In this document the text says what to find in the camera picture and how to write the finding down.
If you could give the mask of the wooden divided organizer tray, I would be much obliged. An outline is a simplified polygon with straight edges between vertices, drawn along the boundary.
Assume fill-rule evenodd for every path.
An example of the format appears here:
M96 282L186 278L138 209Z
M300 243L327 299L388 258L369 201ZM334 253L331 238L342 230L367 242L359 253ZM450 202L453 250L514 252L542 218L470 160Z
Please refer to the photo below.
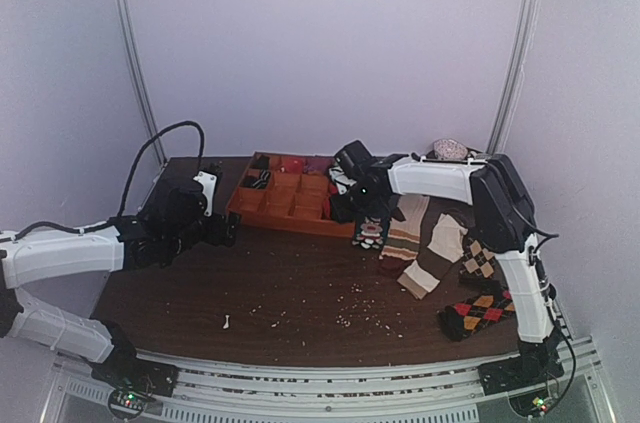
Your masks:
M228 212L242 216L248 226L311 235L350 238L352 223L322 218L322 203L337 194L326 171L325 157L256 152L245 167L229 203ZM248 174L269 170L271 179L265 190L245 188Z

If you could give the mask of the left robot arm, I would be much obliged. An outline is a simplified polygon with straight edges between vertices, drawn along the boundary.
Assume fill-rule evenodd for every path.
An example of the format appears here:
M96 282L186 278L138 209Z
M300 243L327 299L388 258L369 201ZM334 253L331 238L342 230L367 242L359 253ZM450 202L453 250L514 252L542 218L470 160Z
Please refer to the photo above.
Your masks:
M121 386L137 385L143 364L115 324L74 315L24 287L74 274L167 267L201 242L233 245L240 217L215 212L220 177L219 166L209 165L161 181L135 215L77 228L38 222L2 236L1 335L103 364Z

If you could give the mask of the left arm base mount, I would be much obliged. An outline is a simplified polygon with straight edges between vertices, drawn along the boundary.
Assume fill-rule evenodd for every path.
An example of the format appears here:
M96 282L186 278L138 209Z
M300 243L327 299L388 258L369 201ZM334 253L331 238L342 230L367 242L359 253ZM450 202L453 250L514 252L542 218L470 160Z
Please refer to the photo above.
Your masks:
M107 409L117 420L125 422L158 405L159 397L171 397L179 376L175 365L137 357L123 362L89 362L89 366L93 379L112 388Z

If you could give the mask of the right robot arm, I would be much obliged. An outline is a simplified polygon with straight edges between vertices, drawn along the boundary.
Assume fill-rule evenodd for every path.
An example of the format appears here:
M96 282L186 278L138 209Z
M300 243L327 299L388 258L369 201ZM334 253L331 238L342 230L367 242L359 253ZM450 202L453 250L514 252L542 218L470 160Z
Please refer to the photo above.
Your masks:
M479 295L437 313L459 342L504 319L517 321L512 373L535 383L560 340L555 290L540 257L554 234L538 228L535 206L510 158L463 149L459 156L376 157L355 140L334 156L333 220L355 225L352 241L380 250L381 272L415 298L434 292L454 265Z

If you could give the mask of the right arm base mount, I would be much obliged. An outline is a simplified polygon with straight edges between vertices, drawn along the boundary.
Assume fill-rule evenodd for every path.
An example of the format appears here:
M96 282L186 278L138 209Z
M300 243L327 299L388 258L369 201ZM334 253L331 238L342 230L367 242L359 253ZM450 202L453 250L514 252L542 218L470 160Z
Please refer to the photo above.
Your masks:
M478 375L485 396L508 394L510 408L533 419L545 416L560 396L564 368L553 350L546 360L530 354L484 363Z

